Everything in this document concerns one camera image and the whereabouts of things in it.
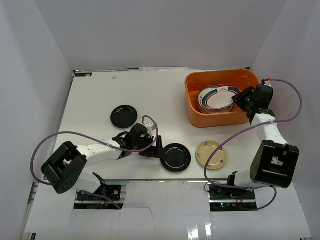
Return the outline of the white plate orange sunburst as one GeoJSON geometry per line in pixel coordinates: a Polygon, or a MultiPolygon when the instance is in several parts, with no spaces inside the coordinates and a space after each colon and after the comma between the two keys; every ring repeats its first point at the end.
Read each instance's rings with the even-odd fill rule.
{"type": "Polygon", "coordinates": [[[210,86],[202,89],[197,95],[197,106],[199,110],[204,114],[212,114],[216,111],[209,105],[209,99],[218,93],[217,87],[210,86]]]}

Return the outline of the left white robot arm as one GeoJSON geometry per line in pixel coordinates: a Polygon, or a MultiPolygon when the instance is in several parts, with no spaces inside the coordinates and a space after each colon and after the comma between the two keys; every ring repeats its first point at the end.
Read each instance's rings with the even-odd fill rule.
{"type": "Polygon", "coordinates": [[[143,157],[159,158],[163,149],[157,124],[137,123],[130,131],[121,132],[107,142],[75,145],[64,142],[42,165],[41,172],[57,194],[71,189],[85,191],[94,199],[105,196],[106,182],[86,167],[106,161],[117,161],[138,153],[143,157]]]}

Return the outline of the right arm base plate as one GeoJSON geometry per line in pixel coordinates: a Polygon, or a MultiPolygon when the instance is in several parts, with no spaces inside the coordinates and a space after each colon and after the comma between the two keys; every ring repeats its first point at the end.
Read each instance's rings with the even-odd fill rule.
{"type": "Polygon", "coordinates": [[[218,187],[212,184],[207,186],[210,200],[255,200],[256,195],[253,191],[218,187]]]}

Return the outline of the white plate green rim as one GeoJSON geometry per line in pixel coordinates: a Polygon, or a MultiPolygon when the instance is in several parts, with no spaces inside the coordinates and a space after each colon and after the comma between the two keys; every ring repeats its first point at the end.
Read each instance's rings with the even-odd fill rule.
{"type": "Polygon", "coordinates": [[[208,100],[209,105],[216,109],[213,114],[232,112],[235,108],[232,97],[238,95],[241,91],[234,86],[216,87],[218,93],[208,100]]]}

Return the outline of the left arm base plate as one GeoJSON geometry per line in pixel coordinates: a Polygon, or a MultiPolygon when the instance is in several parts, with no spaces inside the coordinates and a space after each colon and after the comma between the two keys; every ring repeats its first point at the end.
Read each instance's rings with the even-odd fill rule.
{"type": "MultiPolygon", "coordinates": [[[[108,197],[112,201],[119,201],[121,199],[121,185],[107,185],[99,187],[94,194],[108,197]]],[[[77,197],[75,198],[77,201],[104,201],[102,197],[77,193],[77,197]]]]}

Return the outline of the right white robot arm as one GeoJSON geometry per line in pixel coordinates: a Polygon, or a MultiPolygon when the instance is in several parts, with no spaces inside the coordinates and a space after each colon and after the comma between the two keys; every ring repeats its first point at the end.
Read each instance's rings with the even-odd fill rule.
{"type": "Polygon", "coordinates": [[[268,84],[249,86],[232,97],[233,102],[243,111],[256,134],[260,147],[249,170],[235,171],[229,175],[226,195],[236,200],[244,188],[276,187],[288,188],[292,182],[300,151],[290,145],[276,125],[275,114],[269,109],[274,94],[268,84]]]}

